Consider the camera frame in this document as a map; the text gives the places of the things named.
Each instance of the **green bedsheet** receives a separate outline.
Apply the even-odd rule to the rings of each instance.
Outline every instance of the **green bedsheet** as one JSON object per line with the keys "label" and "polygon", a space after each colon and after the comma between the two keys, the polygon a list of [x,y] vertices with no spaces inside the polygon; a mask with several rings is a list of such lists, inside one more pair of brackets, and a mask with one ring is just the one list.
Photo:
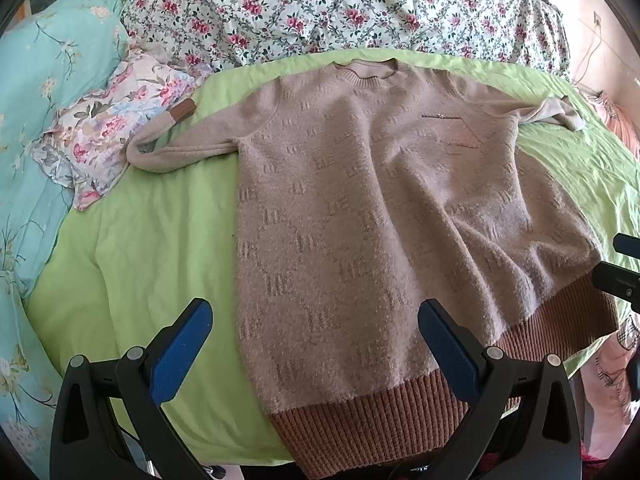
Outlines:
{"label": "green bedsheet", "polygon": [[[395,50],[294,57],[212,76],[195,96],[196,115],[171,135],[278,75],[315,69],[332,60],[393,56],[463,73],[533,102],[570,95],[587,121],[584,131],[527,124],[520,129],[518,143],[545,164],[580,205],[598,234],[605,259],[640,270],[611,246],[617,232],[640,234],[640,166],[566,81],[546,73]],[[192,298],[206,298],[214,309],[212,334],[164,410],[203,463],[277,463],[290,455],[260,411],[242,370],[236,339],[237,164],[237,156],[231,154],[168,174],[129,168],[104,199],[86,212],[69,213],[26,312],[53,364],[63,372],[78,353],[91,360],[111,359],[131,346],[146,345]],[[628,312],[626,305],[618,305],[620,316]],[[565,363],[569,373],[595,345]],[[123,410],[117,410],[122,421]]]}

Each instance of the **brown ribbed hem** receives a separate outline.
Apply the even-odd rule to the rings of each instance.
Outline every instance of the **brown ribbed hem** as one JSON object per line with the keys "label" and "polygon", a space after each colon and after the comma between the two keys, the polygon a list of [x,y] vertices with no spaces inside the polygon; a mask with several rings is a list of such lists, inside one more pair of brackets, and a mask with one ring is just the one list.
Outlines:
{"label": "brown ribbed hem", "polygon": [[[611,296],[585,275],[510,329],[498,342],[510,357],[563,360],[618,328]],[[310,479],[407,458],[444,446],[465,415],[440,370],[384,392],[270,415],[284,445]]]}

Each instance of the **sweater collar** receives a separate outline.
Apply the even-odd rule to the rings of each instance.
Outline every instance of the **sweater collar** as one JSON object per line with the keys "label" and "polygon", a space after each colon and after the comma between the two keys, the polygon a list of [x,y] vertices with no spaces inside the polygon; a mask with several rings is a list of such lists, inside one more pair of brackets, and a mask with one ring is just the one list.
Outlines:
{"label": "sweater collar", "polygon": [[[387,66],[393,69],[391,75],[386,77],[378,77],[375,75],[368,77],[360,77],[356,72],[356,65],[364,65],[371,67]],[[333,62],[332,72],[336,73],[336,77],[356,88],[391,88],[406,79],[409,74],[410,67],[407,63],[396,59],[395,57],[386,61],[366,61],[363,59],[353,59],[347,65],[341,65]]]}

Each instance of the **floral duvet cover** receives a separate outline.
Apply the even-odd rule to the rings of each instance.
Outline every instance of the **floral duvet cover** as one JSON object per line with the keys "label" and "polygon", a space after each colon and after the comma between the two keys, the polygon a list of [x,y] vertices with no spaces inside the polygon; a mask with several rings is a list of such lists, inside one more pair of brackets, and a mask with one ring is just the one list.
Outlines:
{"label": "floral duvet cover", "polygon": [[568,76],[548,0],[131,0],[130,36],[217,71],[297,54],[386,47],[518,63]]}

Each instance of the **sweater chest pocket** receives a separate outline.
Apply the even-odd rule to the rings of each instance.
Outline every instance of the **sweater chest pocket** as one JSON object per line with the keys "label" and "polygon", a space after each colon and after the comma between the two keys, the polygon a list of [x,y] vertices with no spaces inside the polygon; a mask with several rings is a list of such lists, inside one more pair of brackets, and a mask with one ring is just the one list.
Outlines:
{"label": "sweater chest pocket", "polygon": [[479,148],[482,143],[460,117],[422,114],[419,135],[451,146]]}

